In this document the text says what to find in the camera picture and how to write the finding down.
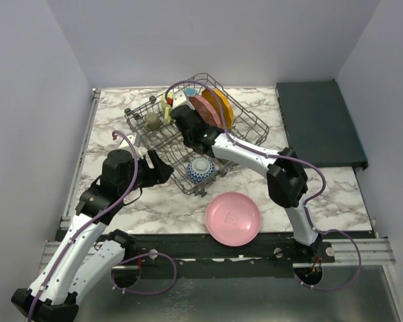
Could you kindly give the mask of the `brown plate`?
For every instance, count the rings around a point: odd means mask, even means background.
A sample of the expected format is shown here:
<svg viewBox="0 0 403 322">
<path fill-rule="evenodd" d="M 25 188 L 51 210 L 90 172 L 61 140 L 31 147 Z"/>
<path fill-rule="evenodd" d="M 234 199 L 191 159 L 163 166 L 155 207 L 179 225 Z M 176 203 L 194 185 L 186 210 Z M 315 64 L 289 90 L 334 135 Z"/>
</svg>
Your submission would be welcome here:
<svg viewBox="0 0 403 322">
<path fill-rule="evenodd" d="M 208 125 L 222 128 L 222 124 L 216 110 L 207 99 L 200 95 L 195 95 L 190 96 L 189 101 Z"/>
</svg>

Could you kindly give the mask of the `yellow green mug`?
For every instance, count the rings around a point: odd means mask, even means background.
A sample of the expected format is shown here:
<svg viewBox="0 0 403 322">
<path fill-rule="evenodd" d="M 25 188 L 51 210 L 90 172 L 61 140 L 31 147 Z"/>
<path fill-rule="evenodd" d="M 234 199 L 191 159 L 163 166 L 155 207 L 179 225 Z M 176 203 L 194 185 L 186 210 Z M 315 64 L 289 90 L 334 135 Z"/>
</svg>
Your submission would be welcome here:
<svg viewBox="0 0 403 322">
<path fill-rule="evenodd" d="M 173 93 L 172 92 L 168 92 L 168 94 L 163 93 L 163 96 L 161 97 L 161 107 L 163 111 L 163 118 L 165 124 L 170 124 L 171 122 L 170 113 L 173 109 L 172 104 L 173 104 Z"/>
</svg>

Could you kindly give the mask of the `red patterned bowl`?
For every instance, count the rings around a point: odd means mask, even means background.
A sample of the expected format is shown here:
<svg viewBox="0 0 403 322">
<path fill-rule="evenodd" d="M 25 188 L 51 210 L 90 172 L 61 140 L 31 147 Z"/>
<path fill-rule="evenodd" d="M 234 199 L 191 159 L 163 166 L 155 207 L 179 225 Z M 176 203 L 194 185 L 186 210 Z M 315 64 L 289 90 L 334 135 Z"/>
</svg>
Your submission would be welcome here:
<svg viewBox="0 0 403 322">
<path fill-rule="evenodd" d="M 215 171 L 214 163 L 206 157 L 191 159 L 186 169 L 188 179 L 194 184 L 201 183 Z"/>
</svg>

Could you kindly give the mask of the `blue floral mug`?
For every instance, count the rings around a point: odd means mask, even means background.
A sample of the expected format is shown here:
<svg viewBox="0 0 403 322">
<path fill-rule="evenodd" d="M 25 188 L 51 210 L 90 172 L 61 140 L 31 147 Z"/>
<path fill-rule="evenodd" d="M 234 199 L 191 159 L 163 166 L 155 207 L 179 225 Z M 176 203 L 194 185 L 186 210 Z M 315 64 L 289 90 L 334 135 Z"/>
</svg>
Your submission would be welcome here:
<svg viewBox="0 0 403 322">
<path fill-rule="evenodd" d="M 196 90 L 195 88 L 193 88 L 193 87 L 187 87 L 187 88 L 184 90 L 184 92 L 185 92 L 185 95 L 186 95 L 187 97 L 194 97 L 194 96 L 197 95 L 197 90 Z"/>
</svg>

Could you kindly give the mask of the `orange polka dot plate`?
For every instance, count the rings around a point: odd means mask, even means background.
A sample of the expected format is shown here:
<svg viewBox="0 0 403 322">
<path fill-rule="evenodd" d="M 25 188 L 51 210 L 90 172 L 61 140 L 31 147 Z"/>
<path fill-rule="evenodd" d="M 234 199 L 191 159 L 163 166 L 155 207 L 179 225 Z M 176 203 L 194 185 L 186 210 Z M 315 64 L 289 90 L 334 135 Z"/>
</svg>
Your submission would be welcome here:
<svg viewBox="0 0 403 322">
<path fill-rule="evenodd" d="M 224 119 L 226 122 L 226 127 L 228 130 L 230 130 L 234 123 L 234 112 L 232 110 L 231 104 L 230 104 L 229 100 L 226 98 L 226 96 L 221 91 L 219 91 L 218 89 L 212 89 L 212 90 L 213 90 L 213 92 L 215 92 L 215 94 L 220 102 L 220 105 L 218 105 L 216 98 L 213 96 L 213 94 L 209 90 L 204 89 L 201 92 L 201 95 L 216 110 L 218 117 L 220 117 L 221 113 L 223 113 L 223 116 L 224 116 Z"/>
</svg>

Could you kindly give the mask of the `small grey cup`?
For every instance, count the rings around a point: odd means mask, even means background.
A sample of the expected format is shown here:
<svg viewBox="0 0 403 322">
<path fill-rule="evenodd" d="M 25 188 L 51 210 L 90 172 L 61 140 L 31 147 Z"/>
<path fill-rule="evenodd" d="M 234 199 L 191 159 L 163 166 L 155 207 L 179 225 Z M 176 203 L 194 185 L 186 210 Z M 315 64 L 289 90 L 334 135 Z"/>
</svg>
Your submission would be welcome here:
<svg viewBox="0 0 403 322">
<path fill-rule="evenodd" d="M 155 131 L 162 125 L 160 117 L 153 112 L 149 112 L 144 116 L 145 130 Z"/>
</svg>

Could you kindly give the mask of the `pink round bear plate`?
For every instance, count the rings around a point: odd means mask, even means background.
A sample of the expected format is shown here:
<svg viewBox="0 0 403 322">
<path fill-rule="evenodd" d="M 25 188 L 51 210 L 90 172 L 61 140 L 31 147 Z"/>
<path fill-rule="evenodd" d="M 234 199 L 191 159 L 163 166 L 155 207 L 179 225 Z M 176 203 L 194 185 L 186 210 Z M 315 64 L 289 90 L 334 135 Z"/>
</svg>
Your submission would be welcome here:
<svg viewBox="0 0 403 322">
<path fill-rule="evenodd" d="M 261 213 L 255 202 L 238 192 L 222 193 L 206 209 L 206 227 L 219 243 L 239 247 L 251 242 L 261 228 Z"/>
</svg>

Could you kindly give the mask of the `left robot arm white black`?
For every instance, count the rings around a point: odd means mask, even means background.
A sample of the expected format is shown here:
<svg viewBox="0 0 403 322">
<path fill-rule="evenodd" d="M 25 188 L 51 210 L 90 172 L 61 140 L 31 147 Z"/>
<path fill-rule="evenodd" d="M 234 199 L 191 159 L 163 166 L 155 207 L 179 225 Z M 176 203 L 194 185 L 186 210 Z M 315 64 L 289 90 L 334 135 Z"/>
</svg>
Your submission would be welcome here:
<svg viewBox="0 0 403 322">
<path fill-rule="evenodd" d="M 114 215 L 126 206 L 134 189 L 164 184 L 174 169 L 154 150 L 147 158 L 113 150 L 103 161 L 101 175 L 80 196 L 69 229 L 49 263 L 28 288 L 17 289 L 11 302 L 28 321 L 74 321 L 92 287 L 116 264 L 141 267 L 143 255 L 131 235 L 109 233 L 98 252 L 89 256 Z"/>
</svg>

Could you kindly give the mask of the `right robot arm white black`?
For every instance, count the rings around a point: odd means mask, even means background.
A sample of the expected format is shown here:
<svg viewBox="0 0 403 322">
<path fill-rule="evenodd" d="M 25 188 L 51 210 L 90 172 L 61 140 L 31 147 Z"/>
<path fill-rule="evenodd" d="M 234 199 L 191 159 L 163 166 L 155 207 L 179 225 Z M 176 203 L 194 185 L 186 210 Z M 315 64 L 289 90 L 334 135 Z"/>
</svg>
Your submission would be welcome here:
<svg viewBox="0 0 403 322">
<path fill-rule="evenodd" d="M 206 123 L 187 105 L 171 112 L 171 118 L 183 136 L 183 143 L 194 152 L 211 158 L 231 161 L 249 168 L 267 180 L 270 199 L 285 209 L 294 231 L 296 256 L 305 263 L 320 255 L 322 237 L 314 228 L 304 197 L 308 176 L 291 148 L 280 152 L 243 142 L 228 132 Z"/>
</svg>

